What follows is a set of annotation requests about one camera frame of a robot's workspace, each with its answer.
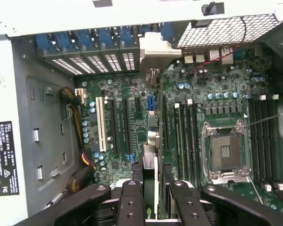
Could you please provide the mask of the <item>metal socket cover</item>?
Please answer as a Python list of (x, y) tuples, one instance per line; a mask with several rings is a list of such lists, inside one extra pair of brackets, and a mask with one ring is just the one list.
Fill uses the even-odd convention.
[(214, 185), (227, 184), (231, 181), (235, 183), (249, 183), (249, 175), (249, 169), (229, 170), (228, 172), (221, 170), (215, 172), (210, 171), (209, 181)]

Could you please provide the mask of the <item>black RAM slot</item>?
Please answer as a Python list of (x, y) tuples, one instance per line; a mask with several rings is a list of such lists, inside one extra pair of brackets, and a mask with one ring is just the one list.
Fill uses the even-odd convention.
[[(261, 102), (262, 104), (262, 117), (263, 119), (268, 117), (267, 103), (266, 100)], [(268, 120), (262, 122), (264, 128), (264, 147), (265, 147), (265, 162), (266, 162), (266, 182), (272, 187), (271, 182), (271, 164), (270, 164), (270, 143), (269, 143), (269, 129)]]
[(258, 140), (258, 158), (259, 158), (259, 174), (260, 183), (264, 184), (265, 179), (265, 160), (264, 160), (264, 147), (263, 147), (263, 129), (262, 129), (262, 115), (260, 108), (260, 101), (254, 101), (254, 110), (257, 121), (257, 140)]
[(201, 187), (201, 166), (200, 166), (200, 151), (199, 151), (199, 135), (197, 126), (197, 104), (193, 104), (193, 123), (194, 123), (194, 146), (195, 146), (195, 161), (196, 161), (196, 178), (197, 188)]
[(191, 107), (186, 106), (187, 115), (187, 130), (188, 130), (188, 143), (189, 143), (189, 153), (190, 153), (190, 168), (191, 168), (191, 183), (195, 185), (195, 175), (194, 175), (194, 157), (193, 157), (193, 139), (192, 139), (192, 127), (191, 127)]
[(180, 104), (179, 103), (175, 103), (174, 105), (174, 121), (175, 121), (175, 134), (176, 134), (178, 179), (181, 179), (182, 178), (182, 167), (181, 167)]
[(185, 141), (185, 127), (184, 127), (184, 109), (183, 105), (180, 105), (180, 123), (181, 123), (181, 143), (182, 143), (182, 156), (183, 156), (183, 179), (188, 180), (188, 167), (186, 159), (186, 141)]
[(269, 116), (275, 116), (269, 122), (269, 135), (270, 135), (270, 145), (271, 145), (271, 166), (272, 166), (272, 183), (273, 188), (277, 189), (277, 167), (276, 167), (276, 139), (275, 139), (275, 118), (277, 113), (274, 110), (274, 101), (268, 101), (268, 113)]
[[(248, 99), (248, 107), (249, 107), (249, 124), (254, 122), (254, 111), (253, 111), (253, 100)], [(257, 170), (257, 157), (256, 157), (256, 146), (255, 146), (255, 137), (254, 137), (254, 125), (249, 125), (250, 132), (250, 146), (251, 146), (251, 157), (252, 157), (252, 172), (253, 172), (253, 181), (256, 184), (258, 178), (258, 170)]]

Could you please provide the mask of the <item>CPU socket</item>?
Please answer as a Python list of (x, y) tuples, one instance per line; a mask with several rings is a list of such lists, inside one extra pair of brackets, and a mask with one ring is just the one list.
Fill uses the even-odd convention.
[(244, 125), (243, 119), (229, 125), (203, 123), (200, 134), (202, 166), (209, 184), (212, 184), (209, 181), (210, 171), (249, 169), (251, 173), (248, 130)]

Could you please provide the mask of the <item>long black expansion slot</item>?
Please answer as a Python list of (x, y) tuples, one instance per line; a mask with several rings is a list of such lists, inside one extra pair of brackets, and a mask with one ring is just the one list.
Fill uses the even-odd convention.
[(122, 104), (123, 104), (123, 119), (124, 119), (124, 129), (125, 129), (126, 153), (130, 154), (132, 152), (132, 144), (131, 144), (131, 128), (130, 128), (128, 99), (123, 99)]
[(109, 100), (109, 107), (110, 107), (111, 133), (112, 133), (112, 138), (113, 138), (114, 153), (116, 155), (119, 155), (120, 154), (119, 127), (118, 127), (116, 101), (113, 99)]
[(168, 121), (167, 121), (167, 101), (166, 96), (162, 96), (162, 117), (163, 117), (163, 137), (165, 150), (169, 150), (169, 133), (168, 133)]

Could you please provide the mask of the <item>white expansion slot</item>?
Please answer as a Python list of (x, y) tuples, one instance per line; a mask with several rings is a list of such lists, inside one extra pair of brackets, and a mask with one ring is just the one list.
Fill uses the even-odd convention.
[(106, 132), (103, 97), (96, 97), (96, 111), (97, 111), (100, 152), (105, 152), (107, 150), (107, 132)]

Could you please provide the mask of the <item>short black expansion slot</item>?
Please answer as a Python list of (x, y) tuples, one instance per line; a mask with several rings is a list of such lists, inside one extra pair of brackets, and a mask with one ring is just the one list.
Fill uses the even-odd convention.
[(135, 112), (142, 113), (142, 103), (140, 97), (135, 97)]

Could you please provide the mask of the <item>blue expansion slot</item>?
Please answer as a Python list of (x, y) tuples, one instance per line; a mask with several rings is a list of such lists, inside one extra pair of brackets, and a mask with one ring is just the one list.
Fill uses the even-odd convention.
[(147, 96), (147, 105), (149, 111), (155, 111), (155, 98), (152, 95)]

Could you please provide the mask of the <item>grey power supply unit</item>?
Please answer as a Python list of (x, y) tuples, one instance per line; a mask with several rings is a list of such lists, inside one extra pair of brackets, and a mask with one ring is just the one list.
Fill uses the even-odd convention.
[(79, 167), (65, 86), (70, 76), (40, 60), (32, 40), (0, 35), (0, 226), (51, 210)]

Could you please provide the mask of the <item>thin metal locking lever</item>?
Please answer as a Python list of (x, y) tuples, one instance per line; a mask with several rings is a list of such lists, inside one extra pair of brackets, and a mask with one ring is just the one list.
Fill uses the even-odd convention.
[(268, 121), (268, 120), (271, 120), (271, 119), (274, 119), (274, 118), (278, 118), (280, 116), (283, 116), (282, 113), (279, 113), (279, 114), (276, 114), (276, 115), (273, 115), (273, 116), (269, 116), (269, 117), (266, 117), (266, 118), (263, 118), (261, 120), (258, 120), (258, 121), (255, 121), (255, 122), (251, 122), (249, 124), (245, 124), (243, 127), (246, 128), (246, 127), (250, 127), (252, 125), (256, 125), (258, 123), (262, 123), (262, 122), (265, 122), (265, 121)]

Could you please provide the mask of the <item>white power connector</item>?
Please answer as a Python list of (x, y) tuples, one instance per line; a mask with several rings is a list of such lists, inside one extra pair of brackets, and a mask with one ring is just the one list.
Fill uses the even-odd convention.
[(80, 99), (81, 105), (87, 105), (87, 91), (86, 89), (79, 88), (75, 89), (75, 95)]

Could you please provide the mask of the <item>green motherboard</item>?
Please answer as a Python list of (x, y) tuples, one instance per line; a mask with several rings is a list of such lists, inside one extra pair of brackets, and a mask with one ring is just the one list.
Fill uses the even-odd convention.
[[(178, 179), (178, 165), (176, 154), (176, 134), (174, 121), (174, 105), (179, 103), (184, 109), (184, 127), (186, 141), (186, 159), (189, 171), (188, 180), (183, 179), (183, 156), (181, 143), (181, 167), (182, 178), (197, 188), (196, 161), (194, 146), (194, 123), (193, 104), (197, 104), (197, 126), (199, 135), (199, 151), (201, 166), (201, 187), (209, 184), (203, 173), (202, 151), (200, 134), (203, 123), (209, 121), (216, 125), (229, 125), (237, 119), (243, 119), (245, 124), (249, 124), (248, 99), (253, 100), (254, 122), (256, 114), (254, 101), (260, 101), (262, 115), (262, 101), (274, 101), (275, 113), (278, 112), (278, 102), (282, 94), (274, 86), (275, 77), (273, 75), (273, 57), (265, 52), (261, 56), (254, 56), (251, 51), (237, 51), (230, 56), (230, 63), (209, 63), (199, 62), (199, 56), (188, 55), (170, 62), (163, 71), (162, 96), (166, 96), (167, 101), (167, 121), (169, 133), (169, 150), (166, 151), (163, 144), (163, 163), (172, 167), (172, 175)], [(87, 91), (87, 105), (81, 106), (82, 118), (82, 159), (85, 164), (94, 167), (94, 173), (90, 176), (90, 183), (102, 183), (116, 187), (118, 183), (132, 178), (131, 167), (134, 163), (142, 164), (142, 180), (146, 181), (146, 171), (143, 169), (143, 147), (147, 142), (147, 96), (153, 94), (150, 89), (145, 88), (145, 78), (140, 72), (119, 72), (103, 74), (83, 74), (76, 78), (77, 89), (83, 88)], [(100, 152), (96, 97), (104, 98), (104, 113), (107, 132), (107, 150)], [(135, 97), (141, 98), (142, 113), (135, 112)], [(119, 127), (119, 147), (120, 154), (114, 153), (113, 138), (111, 133), (109, 100), (115, 100), (117, 104), (117, 118)], [(129, 116), (131, 128), (132, 152), (126, 153), (125, 129), (123, 119), (122, 100), (128, 99)], [(195, 185), (191, 183), (190, 153), (188, 143), (186, 106), (191, 107), (191, 127), (193, 139), (193, 163)], [(254, 137), (257, 157), (258, 178), (257, 183), (253, 181), (252, 157), (250, 132), (248, 130), (249, 154), (250, 154), (250, 182), (234, 183), (229, 182), (221, 185), (231, 191), (238, 192), (254, 201), (283, 212), (283, 171), (282, 154), (280, 151), (280, 137), (278, 132), (278, 118), (275, 119), (275, 139), (276, 139), (276, 167), (277, 185), (275, 189), (266, 182), (266, 170), (264, 184), (260, 183), (257, 125), (254, 125)]]

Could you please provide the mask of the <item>perforated black slot cover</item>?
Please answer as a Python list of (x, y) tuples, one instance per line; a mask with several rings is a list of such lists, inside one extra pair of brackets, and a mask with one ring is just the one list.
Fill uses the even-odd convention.
[(69, 57), (63, 53), (63, 50), (64, 48), (55, 45), (50, 49), (36, 47), (37, 56), (54, 68), (72, 76), (83, 75), (83, 70), (73, 63)]
[(109, 69), (100, 56), (100, 49), (94, 45), (81, 46), (84, 59), (92, 66), (96, 73), (108, 73)]
[(139, 70), (140, 48), (137, 42), (128, 43), (128, 42), (120, 41), (119, 53), (125, 71), (133, 72)]
[(62, 47), (62, 57), (83, 74), (100, 74), (98, 68), (83, 55), (83, 50), (86, 50), (86, 46), (79, 44), (70, 48)]
[(100, 43), (100, 54), (106, 65), (108, 66), (109, 72), (119, 73), (122, 71), (122, 66), (119, 59), (119, 47), (114, 43), (108, 45)]

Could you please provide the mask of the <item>blue card retention clip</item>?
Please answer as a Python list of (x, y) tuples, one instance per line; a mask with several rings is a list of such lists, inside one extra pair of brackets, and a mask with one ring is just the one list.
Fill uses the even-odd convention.
[(157, 26), (155, 24), (143, 24), (139, 25), (139, 34), (142, 36), (145, 35), (146, 32), (156, 32)]
[(44, 51), (52, 51), (53, 44), (51, 42), (50, 36), (48, 34), (37, 34), (35, 40), (38, 48)]
[(173, 38), (173, 23), (161, 23), (160, 24), (160, 33), (163, 41), (168, 41), (169, 43), (174, 42)]
[(75, 35), (81, 50), (92, 49), (93, 41), (89, 30), (77, 30)]
[(114, 46), (110, 28), (99, 28), (98, 39), (102, 48), (110, 48)]
[(58, 45), (63, 48), (71, 48), (73, 43), (71, 40), (71, 36), (69, 35), (69, 32), (55, 32), (54, 36), (58, 42)]
[(134, 44), (132, 29), (130, 26), (120, 26), (118, 28), (118, 36), (122, 46), (128, 47)]

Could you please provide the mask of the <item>open dark PC case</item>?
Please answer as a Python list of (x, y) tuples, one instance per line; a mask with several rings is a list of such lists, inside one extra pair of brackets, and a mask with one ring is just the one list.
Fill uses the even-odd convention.
[[(201, 7), (210, 2), (223, 2), (225, 13), (204, 16)], [(160, 33), (160, 24), (167, 22), (173, 23), (174, 42), (170, 44), (173, 49), (182, 52), (177, 59), (192, 55), (199, 56), (199, 62), (206, 65), (227, 65), (230, 56), (237, 51), (251, 51), (256, 57), (270, 53), (273, 57), (274, 86), (282, 94), (278, 112), (283, 114), (283, 0), (0, 0), (0, 35), (8, 39), (30, 39), (35, 49), (38, 47), (37, 34), (48, 34), (53, 46), (59, 46), (54, 33), (69, 32), (73, 45), (78, 44), (77, 30), (89, 30), (93, 45), (100, 49), (99, 28), (110, 28), (112, 40), (119, 47), (120, 26), (131, 27), (134, 42), (140, 48), (140, 38), (145, 35), (139, 34), (139, 25), (155, 24), (157, 31), (154, 33)], [(127, 72), (121, 59), (120, 63), (122, 72)], [(136, 72), (143, 75), (141, 60)], [(78, 76), (69, 76), (73, 86), (62, 87), (59, 95), (74, 120), (79, 167), (71, 174), (62, 200), (91, 185), (104, 185), (90, 183), (94, 167), (85, 164), (82, 159), (82, 105), (75, 95)], [(283, 171), (283, 116), (278, 118), (278, 122)], [(182, 226), (177, 217), (169, 216), (165, 207), (163, 181), (160, 181), (159, 220), (154, 220), (153, 213), (146, 211), (142, 185), (144, 226)]]

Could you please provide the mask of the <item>black case knob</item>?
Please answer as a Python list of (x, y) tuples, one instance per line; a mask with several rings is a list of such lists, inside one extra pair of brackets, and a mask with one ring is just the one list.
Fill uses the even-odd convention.
[(219, 15), (225, 13), (223, 2), (210, 2), (209, 4), (204, 4), (201, 7), (201, 11), (204, 16)]

